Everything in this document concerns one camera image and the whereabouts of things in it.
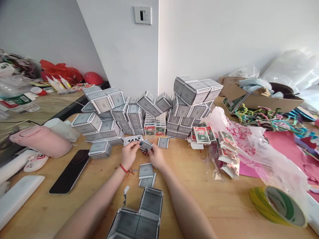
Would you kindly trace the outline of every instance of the light switch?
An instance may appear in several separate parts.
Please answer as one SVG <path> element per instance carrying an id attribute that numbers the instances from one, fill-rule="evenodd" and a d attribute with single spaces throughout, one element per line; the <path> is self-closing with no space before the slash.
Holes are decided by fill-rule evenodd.
<path id="1" fill-rule="evenodd" d="M 152 25 L 151 7 L 134 7 L 135 23 Z"/>

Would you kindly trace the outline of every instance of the phone screen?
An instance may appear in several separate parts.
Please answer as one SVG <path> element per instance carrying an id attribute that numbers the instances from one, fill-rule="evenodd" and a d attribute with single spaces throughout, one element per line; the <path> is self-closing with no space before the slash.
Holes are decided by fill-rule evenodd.
<path id="1" fill-rule="evenodd" d="M 82 149 L 74 155 L 60 177 L 53 184 L 49 193 L 67 194 L 72 189 L 90 158 L 88 153 L 88 149 Z"/>

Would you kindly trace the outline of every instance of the red plastic bag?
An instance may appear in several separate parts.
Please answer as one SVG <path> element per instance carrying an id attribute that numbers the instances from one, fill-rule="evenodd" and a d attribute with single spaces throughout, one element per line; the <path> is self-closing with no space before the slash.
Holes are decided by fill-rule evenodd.
<path id="1" fill-rule="evenodd" d="M 60 79 L 59 76 L 62 76 L 70 83 L 70 85 L 80 83 L 83 80 L 83 76 L 80 74 L 78 69 L 75 69 L 73 67 L 66 67 L 65 63 L 58 63 L 54 65 L 49 61 L 41 60 L 40 64 L 41 68 L 46 73 L 48 73 L 51 76 L 54 76 L 57 79 Z"/>

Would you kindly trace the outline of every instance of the wall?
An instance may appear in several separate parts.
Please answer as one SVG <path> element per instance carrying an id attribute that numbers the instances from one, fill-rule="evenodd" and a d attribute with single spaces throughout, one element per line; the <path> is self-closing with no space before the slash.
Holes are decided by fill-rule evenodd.
<path id="1" fill-rule="evenodd" d="M 106 79 L 76 0 L 1 0 L 0 48 Z"/>
<path id="2" fill-rule="evenodd" d="M 278 53 L 308 46 L 319 54 L 317 0 L 160 0 L 159 92 L 177 75 L 220 76 L 262 67 Z"/>
<path id="3" fill-rule="evenodd" d="M 158 92 L 159 0 L 77 0 L 112 86 L 125 96 Z M 135 24 L 133 6 L 152 7 L 152 25 Z"/>

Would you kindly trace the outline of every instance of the yellow tape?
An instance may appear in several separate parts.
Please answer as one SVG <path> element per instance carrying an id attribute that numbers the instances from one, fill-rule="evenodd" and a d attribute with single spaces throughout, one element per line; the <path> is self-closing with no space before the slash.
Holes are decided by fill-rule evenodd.
<path id="1" fill-rule="evenodd" d="M 269 221 L 287 226 L 306 227 L 307 220 L 298 204 L 282 190 L 271 187 L 250 189 L 255 208 Z"/>

